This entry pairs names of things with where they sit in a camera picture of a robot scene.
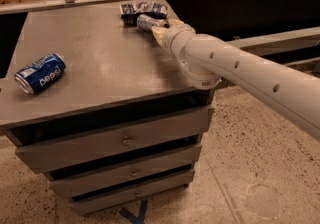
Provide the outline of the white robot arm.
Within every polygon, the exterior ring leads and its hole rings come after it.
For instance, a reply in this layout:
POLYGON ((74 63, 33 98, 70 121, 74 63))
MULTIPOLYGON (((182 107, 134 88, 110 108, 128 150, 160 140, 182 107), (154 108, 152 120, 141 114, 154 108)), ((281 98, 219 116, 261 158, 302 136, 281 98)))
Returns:
POLYGON ((319 78, 197 34, 185 23, 151 31, 195 88, 213 89, 225 78, 320 140, 319 78))

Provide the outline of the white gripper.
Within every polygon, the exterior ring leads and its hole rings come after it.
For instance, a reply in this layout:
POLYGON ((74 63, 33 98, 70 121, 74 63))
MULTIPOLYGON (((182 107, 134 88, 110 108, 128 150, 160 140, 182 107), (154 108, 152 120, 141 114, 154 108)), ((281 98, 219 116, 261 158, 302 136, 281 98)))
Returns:
POLYGON ((157 43, 172 57, 177 58, 186 42, 195 35, 195 30, 179 19, 169 18, 165 27, 153 26, 152 34, 157 43))

